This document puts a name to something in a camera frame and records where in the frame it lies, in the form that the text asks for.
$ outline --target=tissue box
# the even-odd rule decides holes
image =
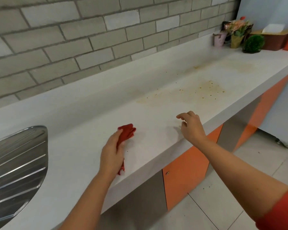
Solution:
[[[288,29],[280,33],[262,33],[262,30],[253,31],[251,35],[261,34],[264,37],[265,44],[263,50],[278,51],[282,49],[288,41]]]

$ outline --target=orange cabinet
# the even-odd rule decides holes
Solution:
[[[241,137],[239,138],[234,151],[239,148],[262,124],[272,105],[288,82],[288,75],[268,89],[261,95],[261,100],[253,112],[248,124],[246,125]]]
[[[208,135],[217,142],[222,125]],[[172,209],[205,177],[208,159],[191,147],[162,170],[167,209]]]

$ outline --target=hand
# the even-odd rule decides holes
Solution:
[[[181,113],[176,118],[185,120],[181,123],[181,132],[186,140],[188,140],[195,147],[207,140],[204,128],[200,122],[200,117],[194,114],[193,111],[188,113]]]
[[[114,180],[124,161],[125,142],[122,142],[116,150],[116,144],[122,132],[121,129],[111,135],[101,151],[98,173],[105,176],[110,182]]]

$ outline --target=sink drainboard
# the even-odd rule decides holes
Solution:
[[[0,139],[0,228],[33,198],[47,168],[46,127],[29,127]]]

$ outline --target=brick wall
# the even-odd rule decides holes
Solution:
[[[212,33],[240,0],[0,0],[0,107]]]

